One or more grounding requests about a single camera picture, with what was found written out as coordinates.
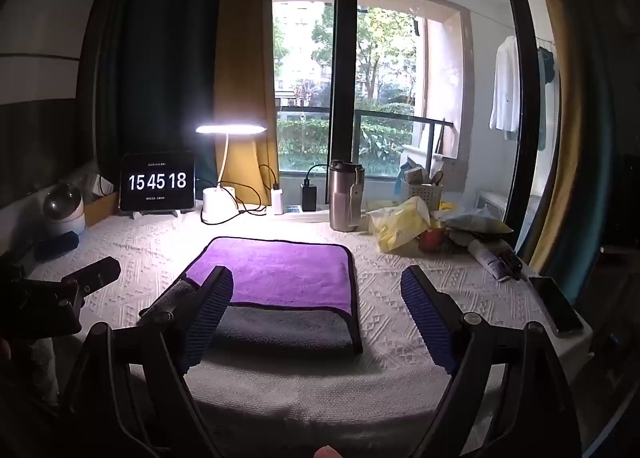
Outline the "purple and grey towel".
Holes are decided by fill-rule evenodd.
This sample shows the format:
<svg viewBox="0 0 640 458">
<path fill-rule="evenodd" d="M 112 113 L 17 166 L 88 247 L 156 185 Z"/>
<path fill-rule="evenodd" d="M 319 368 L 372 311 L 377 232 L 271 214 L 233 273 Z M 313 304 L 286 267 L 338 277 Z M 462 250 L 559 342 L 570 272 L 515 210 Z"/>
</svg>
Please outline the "purple and grey towel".
<svg viewBox="0 0 640 458">
<path fill-rule="evenodd" d="M 355 263 L 346 247 L 219 236 L 175 282 L 201 288 L 216 266 L 230 270 L 233 289 L 214 345 L 329 358 L 362 353 Z"/>
</svg>

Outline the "white round humidifier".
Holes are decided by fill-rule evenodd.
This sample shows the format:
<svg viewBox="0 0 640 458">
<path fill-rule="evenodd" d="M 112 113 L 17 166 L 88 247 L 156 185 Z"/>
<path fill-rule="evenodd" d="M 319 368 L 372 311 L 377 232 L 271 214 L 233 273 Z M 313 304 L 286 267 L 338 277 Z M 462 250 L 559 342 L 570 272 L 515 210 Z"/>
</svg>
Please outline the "white round humidifier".
<svg viewBox="0 0 640 458">
<path fill-rule="evenodd" d="M 51 236 L 81 235 L 86 228 L 84 200 L 79 188 L 70 183 L 58 184 L 47 193 L 42 214 Z"/>
</svg>

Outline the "cardboard box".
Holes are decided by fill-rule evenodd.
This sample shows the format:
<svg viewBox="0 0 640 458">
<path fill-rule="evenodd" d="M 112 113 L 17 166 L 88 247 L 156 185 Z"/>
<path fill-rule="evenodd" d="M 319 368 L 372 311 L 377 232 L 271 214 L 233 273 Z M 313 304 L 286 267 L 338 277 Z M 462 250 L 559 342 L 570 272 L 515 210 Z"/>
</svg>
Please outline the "cardboard box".
<svg viewBox="0 0 640 458">
<path fill-rule="evenodd" d="M 116 215 L 118 212 L 118 197 L 119 194 L 117 192 L 112 192 L 111 195 L 100 197 L 90 202 L 90 204 L 86 204 L 86 226 L 91 227 L 109 218 L 111 215 Z"/>
</svg>

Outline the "yellow curtain left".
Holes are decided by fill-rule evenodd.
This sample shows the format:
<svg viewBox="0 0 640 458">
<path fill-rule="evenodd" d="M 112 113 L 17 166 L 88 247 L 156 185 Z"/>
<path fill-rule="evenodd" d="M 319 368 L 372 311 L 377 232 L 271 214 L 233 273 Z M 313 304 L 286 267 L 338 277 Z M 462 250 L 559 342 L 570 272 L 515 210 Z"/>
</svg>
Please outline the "yellow curtain left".
<svg viewBox="0 0 640 458">
<path fill-rule="evenodd" d="M 279 173 L 272 0 L 220 0 L 216 39 L 214 119 L 257 124 L 265 132 L 216 140 L 224 184 L 247 204 L 269 204 L 268 178 Z"/>
</svg>

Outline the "white hanging shirt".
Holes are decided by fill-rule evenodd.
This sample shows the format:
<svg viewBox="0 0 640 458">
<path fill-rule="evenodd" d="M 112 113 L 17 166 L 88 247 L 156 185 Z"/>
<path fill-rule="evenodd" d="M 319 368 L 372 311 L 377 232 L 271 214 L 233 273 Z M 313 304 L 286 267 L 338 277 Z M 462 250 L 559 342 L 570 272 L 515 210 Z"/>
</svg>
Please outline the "white hanging shirt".
<svg viewBox="0 0 640 458">
<path fill-rule="evenodd" d="M 520 106 L 518 41 L 515 36 L 507 36 L 496 53 L 489 127 L 502 131 L 507 137 L 515 137 L 520 127 Z"/>
</svg>

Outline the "black window frame post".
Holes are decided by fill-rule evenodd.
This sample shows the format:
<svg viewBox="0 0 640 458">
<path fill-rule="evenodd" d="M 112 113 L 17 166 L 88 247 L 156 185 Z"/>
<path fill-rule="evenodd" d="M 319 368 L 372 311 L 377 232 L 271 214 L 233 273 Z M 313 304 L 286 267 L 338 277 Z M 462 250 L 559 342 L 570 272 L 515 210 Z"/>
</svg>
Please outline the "black window frame post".
<svg viewBox="0 0 640 458">
<path fill-rule="evenodd" d="M 329 162 L 352 160 L 357 0 L 334 0 Z"/>
</svg>

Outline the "dark green curtain left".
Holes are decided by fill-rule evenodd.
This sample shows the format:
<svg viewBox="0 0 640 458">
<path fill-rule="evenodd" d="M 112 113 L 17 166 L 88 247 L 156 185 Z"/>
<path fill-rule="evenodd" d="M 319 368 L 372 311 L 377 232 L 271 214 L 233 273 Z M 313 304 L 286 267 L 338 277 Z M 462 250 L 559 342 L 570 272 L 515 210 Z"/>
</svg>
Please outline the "dark green curtain left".
<svg viewBox="0 0 640 458">
<path fill-rule="evenodd" d="M 96 60 L 96 161 L 117 180 L 142 152 L 195 156 L 216 174 L 213 143 L 198 126 L 214 116 L 219 0 L 106 0 Z"/>
</svg>

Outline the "yellow tissue pack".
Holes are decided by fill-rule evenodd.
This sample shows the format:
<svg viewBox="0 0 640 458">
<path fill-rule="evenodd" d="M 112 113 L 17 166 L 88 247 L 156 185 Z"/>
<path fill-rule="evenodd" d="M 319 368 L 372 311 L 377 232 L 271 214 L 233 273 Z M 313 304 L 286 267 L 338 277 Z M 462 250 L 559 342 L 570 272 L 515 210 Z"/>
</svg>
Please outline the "yellow tissue pack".
<svg viewBox="0 0 640 458">
<path fill-rule="evenodd" d="M 390 253 L 431 229 L 431 215 L 422 198 L 413 196 L 399 206 L 367 213 L 368 231 L 378 250 Z"/>
</svg>

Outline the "white charger plug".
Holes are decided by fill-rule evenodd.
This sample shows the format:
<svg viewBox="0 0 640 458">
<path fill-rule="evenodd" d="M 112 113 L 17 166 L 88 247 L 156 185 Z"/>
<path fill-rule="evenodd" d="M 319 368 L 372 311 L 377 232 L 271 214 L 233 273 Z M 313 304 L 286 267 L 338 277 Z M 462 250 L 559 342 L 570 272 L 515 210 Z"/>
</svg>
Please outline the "white charger plug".
<svg viewBox="0 0 640 458">
<path fill-rule="evenodd" d="M 271 196 L 271 212 L 274 215 L 282 215 L 284 213 L 283 207 L 283 189 L 278 183 L 272 185 L 270 192 Z"/>
</svg>

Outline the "red cup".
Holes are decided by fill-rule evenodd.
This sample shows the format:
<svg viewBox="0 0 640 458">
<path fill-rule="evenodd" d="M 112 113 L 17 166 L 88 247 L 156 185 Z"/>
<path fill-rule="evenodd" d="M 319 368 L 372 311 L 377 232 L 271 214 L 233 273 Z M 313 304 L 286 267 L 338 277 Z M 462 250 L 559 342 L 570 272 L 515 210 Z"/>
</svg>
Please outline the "red cup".
<svg viewBox="0 0 640 458">
<path fill-rule="evenodd" d="M 440 250 L 446 238 L 446 230 L 443 227 L 424 230 L 419 236 L 419 248 L 424 253 L 432 253 Z"/>
</svg>

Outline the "white desk lamp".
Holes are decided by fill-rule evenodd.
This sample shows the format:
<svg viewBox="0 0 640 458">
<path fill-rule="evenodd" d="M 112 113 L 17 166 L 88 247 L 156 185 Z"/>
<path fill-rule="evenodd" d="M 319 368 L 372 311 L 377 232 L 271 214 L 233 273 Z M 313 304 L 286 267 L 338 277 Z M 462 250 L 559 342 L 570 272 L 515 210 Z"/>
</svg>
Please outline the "white desk lamp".
<svg viewBox="0 0 640 458">
<path fill-rule="evenodd" d="M 266 127 L 260 123 L 250 122 L 212 122 L 196 128 L 198 134 L 222 135 L 224 137 L 224 154 L 217 173 L 217 183 L 203 189 L 203 203 L 201 221 L 208 226 L 224 225 L 240 215 L 263 215 L 262 197 L 258 197 L 258 207 L 249 209 L 242 200 L 232 192 L 230 187 L 224 186 L 224 172 L 226 172 L 230 138 L 232 136 L 255 136 L 265 132 Z"/>
</svg>

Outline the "white tube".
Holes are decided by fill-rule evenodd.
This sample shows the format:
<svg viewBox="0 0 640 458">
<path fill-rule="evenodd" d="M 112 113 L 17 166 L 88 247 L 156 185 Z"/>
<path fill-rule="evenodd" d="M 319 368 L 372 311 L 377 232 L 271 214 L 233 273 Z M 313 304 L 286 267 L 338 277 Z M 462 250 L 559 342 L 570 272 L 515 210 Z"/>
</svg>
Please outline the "white tube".
<svg viewBox="0 0 640 458">
<path fill-rule="evenodd" d="M 508 269 L 498 256 L 495 255 L 487 246 L 482 244 L 478 240 L 473 240 L 468 245 L 468 251 L 474 259 L 480 263 L 480 266 L 491 274 L 497 282 L 505 282 L 506 280 L 513 279 L 512 272 Z"/>
</svg>

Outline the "tablet showing clock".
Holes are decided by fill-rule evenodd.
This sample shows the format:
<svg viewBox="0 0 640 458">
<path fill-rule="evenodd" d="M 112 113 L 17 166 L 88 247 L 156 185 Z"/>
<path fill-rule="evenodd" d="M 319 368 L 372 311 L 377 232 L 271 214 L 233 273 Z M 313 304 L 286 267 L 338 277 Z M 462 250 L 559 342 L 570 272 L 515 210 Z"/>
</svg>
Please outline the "tablet showing clock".
<svg viewBox="0 0 640 458">
<path fill-rule="evenodd" d="M 120 165 L 118 208 L 122 213 L 171 213 L 195 207 L 192 152 L 126 155 Z"/>
</svg>

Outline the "white perforated basket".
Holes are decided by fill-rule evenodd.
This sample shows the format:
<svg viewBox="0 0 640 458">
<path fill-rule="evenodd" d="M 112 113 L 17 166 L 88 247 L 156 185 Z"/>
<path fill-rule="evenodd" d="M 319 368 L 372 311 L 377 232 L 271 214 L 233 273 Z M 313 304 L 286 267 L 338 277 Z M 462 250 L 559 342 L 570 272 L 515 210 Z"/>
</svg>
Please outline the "white perforated basket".
<svg viewBox="0 0 640 458">
<path fill-rule="evenodd" d="M 406 198 L 419 197 L 430 211 L 437 211 L 442 201 L 442 185 L 405 184 Z"/>
</svg>

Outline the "teal hanging garment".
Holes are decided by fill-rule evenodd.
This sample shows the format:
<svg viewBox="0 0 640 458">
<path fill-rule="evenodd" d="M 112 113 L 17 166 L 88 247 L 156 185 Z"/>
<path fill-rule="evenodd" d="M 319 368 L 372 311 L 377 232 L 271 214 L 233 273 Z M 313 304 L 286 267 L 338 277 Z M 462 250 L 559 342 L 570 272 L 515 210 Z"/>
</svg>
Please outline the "teal hanging garment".
<svg viewBox="0 0 640 458">
<path fill-rule="evenodd" d="M 550 84 L 555 78 L 555 60 L 552 51 L 543 46 L 538 48 L 538 62 L 541 80 L 544 84 Z"/>
</svg>

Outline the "stainless steel tumbler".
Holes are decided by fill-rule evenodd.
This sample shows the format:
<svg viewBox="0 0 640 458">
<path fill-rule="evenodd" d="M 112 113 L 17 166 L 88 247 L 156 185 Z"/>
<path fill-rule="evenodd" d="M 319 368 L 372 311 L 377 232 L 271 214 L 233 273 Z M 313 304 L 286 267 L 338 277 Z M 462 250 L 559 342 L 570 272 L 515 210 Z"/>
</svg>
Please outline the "stainless steel tumbler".
<svg viewBox="0 0 640 458">
<path fill-rule="evenodd" d="M 352 232 L 360 223 L 364 169 L 361 164 L 334 160 L 329 166 L 330 226 Z"/>
</svg>

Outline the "black smartphone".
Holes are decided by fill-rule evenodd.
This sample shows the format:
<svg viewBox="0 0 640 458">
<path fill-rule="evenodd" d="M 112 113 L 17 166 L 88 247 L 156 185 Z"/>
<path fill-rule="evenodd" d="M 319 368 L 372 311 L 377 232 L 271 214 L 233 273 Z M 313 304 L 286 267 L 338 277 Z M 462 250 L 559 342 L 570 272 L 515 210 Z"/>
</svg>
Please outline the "black smartphone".
<svg viewBox="0 0 640 458">
<path fill-rule="evenodd" d="M 528 281 L 557 337 L 566 338 L 584 330 L 574 308 L 551 277 L 532 276 Z"/>
</svg>

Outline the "white textured tablecloth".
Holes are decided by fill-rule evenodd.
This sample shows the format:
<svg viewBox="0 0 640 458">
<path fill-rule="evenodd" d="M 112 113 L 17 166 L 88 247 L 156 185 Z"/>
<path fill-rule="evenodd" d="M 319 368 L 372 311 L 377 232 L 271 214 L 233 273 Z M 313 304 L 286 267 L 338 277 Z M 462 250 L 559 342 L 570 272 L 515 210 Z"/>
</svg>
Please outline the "white textured tablecloth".
<svg viewBox="0 0 640 458">
<path fill-rule="evenodd" d="M 402 457 L 430 426 L 449 377 L 431 356 L 402 273 L 416 266 L 465 313 L 521 329 L 546 318 L 527 280 L 498 282 L 467 253 L 378 250 L 363 232 L 326 222 L 243 214 L 217 226 L 190 212 L 113 215 L 78 247 L 32 273 L 57 280 L 110 256 L 114 282 L 90 293 L 81 325 L 137 325 L 143 310 L 214 267 L 232 298 L 186 384 L 227 456 L 283 455 L 331 445 L 347 456 Z"/>
</svg>

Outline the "black power bank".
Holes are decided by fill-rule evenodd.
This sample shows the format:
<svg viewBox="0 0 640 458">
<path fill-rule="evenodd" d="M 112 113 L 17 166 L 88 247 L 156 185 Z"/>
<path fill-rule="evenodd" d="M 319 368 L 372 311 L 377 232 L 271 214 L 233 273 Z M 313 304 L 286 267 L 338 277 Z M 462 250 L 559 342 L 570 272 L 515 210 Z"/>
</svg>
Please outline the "black power bank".
<svg viewBox="0 0 640 458">
<path fill-rule="evenodd" d="M 305 180 L 300 186 L 300 206 L 303 212 L 314 212 L 317 210 L 317 186 Z"/>
</svg>

